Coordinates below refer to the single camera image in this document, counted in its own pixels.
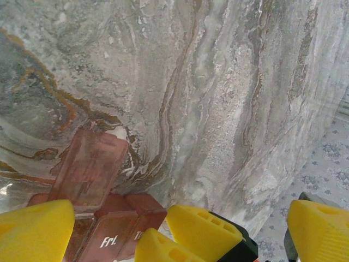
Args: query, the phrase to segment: tiled floor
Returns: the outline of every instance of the tiled floor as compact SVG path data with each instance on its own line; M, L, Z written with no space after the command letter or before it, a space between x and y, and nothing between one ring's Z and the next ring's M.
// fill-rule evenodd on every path
M349 118L337 115L331 130L312 152L257 235L260 261L288 261L284 249L287 212L291 201L298 199L303 191L349 209Z

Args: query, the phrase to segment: gray marble surface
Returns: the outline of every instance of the gray marble surface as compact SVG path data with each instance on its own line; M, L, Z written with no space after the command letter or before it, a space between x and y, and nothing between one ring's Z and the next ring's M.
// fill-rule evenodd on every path
M287 262L284 236L291 201L301 192L316 194L349 210L349 117L335 118L331 129L313 150L311 157L282 193L255 241L260 261Z
M78 127L122 127L130 147L115 192L206 207L256 235L349 83L347 10L0 0L1 181L25 203L52 184Z

